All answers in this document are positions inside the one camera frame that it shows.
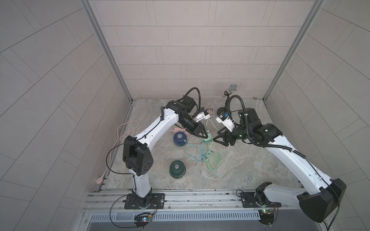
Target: mounting plate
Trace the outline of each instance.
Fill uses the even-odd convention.
[[[141,209],[139,206],[134,204],[134,196],[135,195],[132,193],[127,195],[126,201],[128,202],[125,203],[125,209]],[[157,209],[163,209],[165,194],[164,193],[152,193],[150,200],[157,202],[157,205],[158,205]],[[154,205],[150,203],[149,206],[145,209],[154,209]]]
[[[255,192],[242,192],[239,193],[242,198],[243,208],[262,208],[256,202],[256,198],[254,197]],[[276,207],[281,207],[281,203],[275,202]],[[271,202],[267,204],[264,208],[273,208],[274,204]]]

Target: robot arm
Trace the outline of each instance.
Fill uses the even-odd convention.
[[[247,139],[251,144],[265,147],[279,158],[304,186],[304,188],[288,188],[265,182],[256,189],[254,200],[259,205],[269,202],[284,203],[301,208],[313,221],[322,222],[340,204],[346,189],[343,181],[331,179],[311,164],[277,127],[270,123],[262,125],[253,108],[238,111],[240,126],[229,125],[230,121],[233,121],[229,114],[228,109],[228,113],[219,115],[217,121],[225,127],[218,131],[218,136],[213,141],[229,146],[229,144],[234,145],[236,140]]]

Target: microphone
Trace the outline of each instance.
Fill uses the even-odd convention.
[[[236,84],[230,84],[230,87],[226,90],[226,92],[230,95],[234,91],[238,89],[238,86]],[[227,95],[225,93],[222,94],[222,98],[225,98]]]

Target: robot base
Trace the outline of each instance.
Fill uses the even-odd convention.
[[[135,201],[135,196],[138,197],[135,193],[130,193],[127,195],[125,209],[154,209],[153,203],[149,203],[149,206],[146,208],[140,207],[140,205]],[[165,194],[164,193],[152,193],[150,201],[155,201],[158,205],[157,209],[163,209],[164,207]]]

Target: green power adapter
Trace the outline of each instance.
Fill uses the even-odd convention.
[[[209,132],[209,130],[207,130],[207,135],[208,135],[208,138],[206,139],[204,139],[203,140],[203,142],[204,143],[210,143],[210,142],[212,142],[212,136],[211,136],[211,133]]]

